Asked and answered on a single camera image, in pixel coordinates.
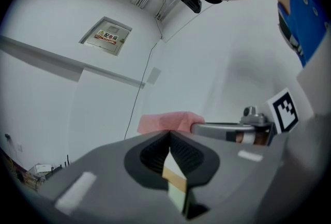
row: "pink towel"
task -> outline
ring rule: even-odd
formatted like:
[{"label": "pink towel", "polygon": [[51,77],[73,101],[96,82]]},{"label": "pink towel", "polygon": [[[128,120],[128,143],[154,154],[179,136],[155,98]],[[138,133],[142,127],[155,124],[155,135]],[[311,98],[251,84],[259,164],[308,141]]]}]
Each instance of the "pink towel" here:
[{"label": "pink towel", "polygon": [[205,119],[192,112],[145,114],[140,118],[137,131],[141,134],[159,130],[181,130],[191,132],[191,126],[195,123],[204,124]]}]

